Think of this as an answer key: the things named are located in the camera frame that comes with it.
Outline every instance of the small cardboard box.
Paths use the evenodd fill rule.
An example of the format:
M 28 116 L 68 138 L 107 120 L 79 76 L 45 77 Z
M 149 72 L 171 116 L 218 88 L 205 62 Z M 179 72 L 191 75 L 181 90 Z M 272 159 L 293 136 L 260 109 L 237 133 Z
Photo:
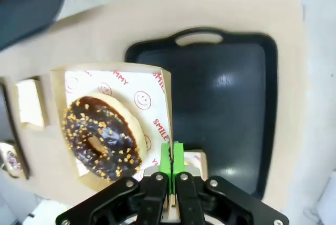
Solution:
M 121 84 L 127 83 L 125 82 L 127 80 L 125 79 L 125 77 L 120 78 L 121 73 L 123 73 L 124 76 L 125 74 L 129 74 L 129 77 L 133 77 L 133 78 L 135 76 L 134 73 L 140 74 L 140 75 L 136 75 L 137 77 L 141 76 L 142 74 L 149 74 L 149 76 L 153 79 L 153 82 L 157 83 L 157 87 L 159 89 L 160 94 L 164 94 L 165 105 L 164 106 L 162 106 L 162 104 L 155 105 L 155 103 L 153 103 L 154 105 L 152 105 L 152 107 L 159 106 L 160 107 L 159 110 L 166 113 L 167 119 L 165 119 L 165 121 L 167 121 L 167 127 L 166 127 L 167 131 L 166 132 L 168 135 L 165 136 L 165 139 L 158 137 L 160 133 L 157 131 L 156 125 L 154 124 L 155 117 L 153 115 L 150 115 L 151 118 L 147 117 L 147 115 L 145 115 L 144 117 L 142 115 L 142 113 L 145 111 L 143 108 L 140 108 L 137 110 L 136 106 L 132 107 L 131 103 L 128 103 L 130 102 L 130 98 L 127 101 L 126 95 L 125 95 L 125 99 L 123 99 L 124 98 L 123 95 L 118 94 L 118 93 L 122 93 L 121 92 L 122 90 L 117 89 L 117 84 L 115 85 L 115 87 L 112 86 L 112 88 L 110 88 L 111 85 L 108 86 L 109 87 L 108 91 L 106 90 L 106 87 L 105 89 L 101 89 L 101 87 L 97 88 L 97 92 L 112 95 L 113 97 L 116 97 L 119 101 L 121 101 L 128 108 L 128 110 L 134 116 L 136 116 L 136 118 L 138 119 L 142 127 L 142 130 L 145 130 L 145 129 L 148 130 L 148 129 L 154 128 L 155 131 L 157 132 L 157 133 L 153 133 L 154 137 L 151 140 L 151 144 L 148 144 L 149 152 L 145 158 L 145 161 L 143 161 L 140 167 L 141 170 L 139 171 L 139 173 L 136 173 L 138 175 L 134 175 L 135 179 L 140 180 L 143 175 L 143 170 L 146 167 L 152 166 L 152 164 L 157 165 L 158 163 L 160 163 L 161 143 L 166 142 L 166 141 L 172 143 L 172 140 L 170 138 L 172 135 L 172 130 L 171 130 L 171 117 L 172 117 L 171 104 L 172 103 L 171 103 L 170 73 L 159 67 L 139 65 L 139 64 L 130 64 L 130 63 L 80 64 L 80 65 L 60 67 L 58 69 L 55 69 L 51 71 L 51 85 L 52 85 L 52 90 L 54 92 L 60 125 L 62 125 L 62 122 L 64 121 L 64 115 L 65 115 L 66 109 L 68 108 L 69 104 L 72 101 L 76 100 L 77 98 L 86 95 L 87 94 L 86 92 L 88 90 L 95 89 L 95 88 L 93 89 L 88 88 L 92 85 L 95 86 L 95 81 L 92 81 L 92 79 L 91 81 L 89 81 L 89 79 L 79 79 L 78 77 L 76 78 L 74 77 L 71 79 L 74 79 L 76 83 L 79 83 L 80 86 L 82 87 L 80 89 L 77 89 L 77 90 L 80 90 L 79 92 L 74 93 L 73 83 L 69 84 L 69 81 L 66 80 L 66 77 L 69 78 L 69 72 L 71 73 L 74 72 L 77 75 L 84 75 L 84 76 L 86 74 L 92 75 L 92 73 L 94 73 L 96 77 L 99 75 L 99 78 L 95 79 L 95 81 L 98 80 L 100 84 L 102 83 L 101 79 L 103 79 L 103 81 L 108 80 L 106 81 L 106 83 L 108 83 L 110 82 L 110 79 L 112 78 L 115 78 L 116 80 L 115 82 L 121 82 Z M 148 84 L 142 84 L 142 85 L 151 86 L 152 84 L 148 83 Z M 76 157 L 74 156 L 74 153 L 71 150 L 69 150 L 69 156 L 71 159 L 71 166 L 73 167 L 73 171 L 75 172 L 76 175 L 78 175 L 78 180 L 81 183 L 90 187 L 94 191 L 100 191 L 103 188 L 111 184 L 107 180 L 101 179 L 100 177 L 96 176 L 94 173 L 88 170 L 85 171 L 85 168 L 83 169 L 83 166 L 78 166 L 79 160 L 76 159 Z

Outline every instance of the metal bolt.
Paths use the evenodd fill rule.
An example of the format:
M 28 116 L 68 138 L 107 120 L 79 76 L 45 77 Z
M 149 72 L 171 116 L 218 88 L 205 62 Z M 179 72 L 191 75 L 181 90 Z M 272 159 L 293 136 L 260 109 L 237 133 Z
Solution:
M 280 220 L 275 220 L 274 225 L 284 225 L 284 223 Z
M 61 225 L 70 225 L 70 221 L 69 220 L 64 220 Z
M 127 187 L 133 187 L 133 186 L 134 186 L 133 181 L 131 181 L 131 180 L 127 181 L 127 182 L 126 182 L 126 186 L 127 186 Z
M 212 187 L 217 187 L 218 186 L 218 182 L 214 179 L 210 180 L 210 186 Z
M 160 175 L 160 174 L 158 174 L 158 175 L 156 175 L 156 180 L 158 180 L 158 181 L 160 181 L 160 180 L 162 180 L 163 179 L 163 176 L 162 175 Z
M 182 180 L 187 180 L 188 179 L 188 175 L 187 174 L 181 174 L 181 179 Z

